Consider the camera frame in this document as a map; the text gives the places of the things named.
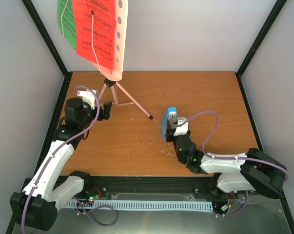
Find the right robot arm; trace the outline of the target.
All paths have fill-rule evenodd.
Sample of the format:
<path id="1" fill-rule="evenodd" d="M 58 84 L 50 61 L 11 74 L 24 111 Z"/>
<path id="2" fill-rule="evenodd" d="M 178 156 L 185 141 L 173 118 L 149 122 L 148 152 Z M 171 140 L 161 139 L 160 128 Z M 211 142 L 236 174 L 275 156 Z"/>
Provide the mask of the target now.
<path id="1" fill-rule="evenodd" d="M 185 121 L 185 118 L 166 120 L 165 139 L 173 143 L 177 160 L 190 172 L 214 174 L 210 184 L 212 193 L 255 191 L 268 198 L 280 198 L 287 177 L 283 164 L 257 148 L 237 155 L 204 153 L 190 139 L 190 130 L 178 126 Z"/>

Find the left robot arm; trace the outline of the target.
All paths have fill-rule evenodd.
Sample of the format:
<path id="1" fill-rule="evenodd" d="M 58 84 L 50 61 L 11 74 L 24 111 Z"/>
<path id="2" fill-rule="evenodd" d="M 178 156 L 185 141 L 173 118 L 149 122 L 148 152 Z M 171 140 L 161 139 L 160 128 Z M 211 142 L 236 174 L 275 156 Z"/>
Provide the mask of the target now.
<path id="1" fill-rule="evenodd" d="M 22 227 L 48 231 L 59 210 L 76 194 L 87 196 L 92 191 L 89 173 L 73 171 L 59 186 L 56 181 L 64 165 L 81 140 L 87 138 L 96 120 L 108 120 L 112 103 L 95 106 L 95 98 L 70 98 L 64 106 L 64 117 L 56 129 L 49 151 L 38 171 L 20 193 L 13 193 L 10 205 Z"/>

